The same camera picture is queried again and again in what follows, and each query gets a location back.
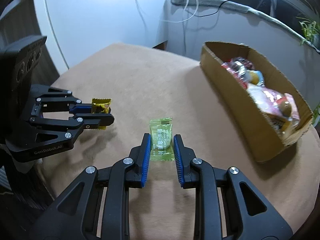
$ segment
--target round table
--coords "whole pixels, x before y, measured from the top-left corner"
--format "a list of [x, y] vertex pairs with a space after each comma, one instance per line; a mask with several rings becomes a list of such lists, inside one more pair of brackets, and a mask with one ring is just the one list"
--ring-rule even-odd
[[[320, 180], [319, 137], [311, 127], [297, 144], [256, 163], [221, 97], [199, 62], [165, 51], [113, 44], [64, 73], [53, 87], [84, 103], [112, 98], [106, 130], [85, 130], [73, 150], [43, 159], [46, 183], [60, 194], [87, 166], [112, 166], [140, 145], [149, 120], [173, 118], [173, 134], [212, 166], [238, 167], [266, 196], [293, 232], [313, 210]], [[67, 118], [67, 113], [50, 113]], [[131, 239], [192, 239], [195, 190], [184, 190], [175, 162], [150, 162], [143, 189], [130, 190]]]

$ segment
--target gold candy wrapper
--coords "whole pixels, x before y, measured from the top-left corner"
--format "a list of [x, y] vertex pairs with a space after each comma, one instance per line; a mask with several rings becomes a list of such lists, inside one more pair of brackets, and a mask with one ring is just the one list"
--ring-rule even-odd
[[[91, 113], [92, 114], [108, 114], [109, 113], [109, 106], [111, 104], [110, 98], [105, 99], [97, 99], [92, 98], [92, 107], [91, 107]], [[98, 129], [105, 130], [106, 126], [99, 126]]]

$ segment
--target camera lens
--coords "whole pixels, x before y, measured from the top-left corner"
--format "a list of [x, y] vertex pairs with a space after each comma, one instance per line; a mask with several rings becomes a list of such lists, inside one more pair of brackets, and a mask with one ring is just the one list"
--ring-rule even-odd
[[28, 60], [27, 71], [31, 68], [34, 61], [35, 61], [35, 53], [32, 53]]
[[40, 58], [40, 56], [41, 56], [41, 48], [40, 48], [40, 50], [39, 50], [38, 53], [37, 53], [36, 60], [38, 60], [38, 59]]
[[20, 65], [20, 68], [19, 68], [18, 73], [17, 73], [17, 82], [19, 82], [20, 79], [21, 79], [22, 76], [23, 76], [24, 66], [25, 66], [25, 64], [24, 64], [24, 61], [23, 61], [23, 62], [21, 63], [21, 65]]

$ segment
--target black cable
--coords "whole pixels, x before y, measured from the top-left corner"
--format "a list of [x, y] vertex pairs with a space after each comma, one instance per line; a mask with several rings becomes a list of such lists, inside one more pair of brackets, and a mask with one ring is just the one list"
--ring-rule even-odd
[[221, 6], [222, 6], [224, 3], [226, 3], [226, 2], [229, 2], [229, 0], [223, 1], [223, 2], [219, 5], [218, 10], [217, 10], [216, 12], [212, 13], [212, 14], [201, 15], [201, 16], [194, 15], [194, 17], [201, 18], [201, 17], [206, 17], [206, 16], [214, 15], [214, 14], [216, 14], [216, 13], [218, 13], [218, 12], [220, 11]]

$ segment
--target wrapped candy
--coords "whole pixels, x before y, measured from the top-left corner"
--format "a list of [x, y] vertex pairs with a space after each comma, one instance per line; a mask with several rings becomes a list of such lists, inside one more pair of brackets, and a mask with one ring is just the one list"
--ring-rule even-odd
[[235, 57], [233, 59], [230, 60], [230, 62], [240, 62], [244, 65], [244, 67], [248, 70], [254, 70], [254, 65], [251, 61], [247, 60], [247, 59], [244, 59], [243, 57]]
[[281, 94], [266, 87], [248, 84], [250, 94], [259, 109], [266, 113], [274, 124], [274, 128], [288, 138], [299, 125], [300, 116], [295, 101], [290, 94]]
[[[109, 107], [111, 104], [110, 98], [105, 99], [98, 99], [98, 98], [92, 98], [92, 106], [91, 106], [91, 113], [92, 114], [98, 114], [98, 113], [109, 113]], [[106, 126], [99, 126], [98, 129], [105, 130]]]
[[264, 78], [260, 71], [258, 70], [247, 70], [250, 74], [250, 83], [258, 86], [264, 86]]
[[152, 161], [173, 161], [172, 118], [150, 120]]
[[233, 77], [239, 82], [239, 84], [244, 88], [247, 89], [248, 80], [244, 78], [243, 73], [239, 73], [239, 71], [234, 70], [230, 67], [229, 63], [223, 63], [222, 67], [225, 68]]

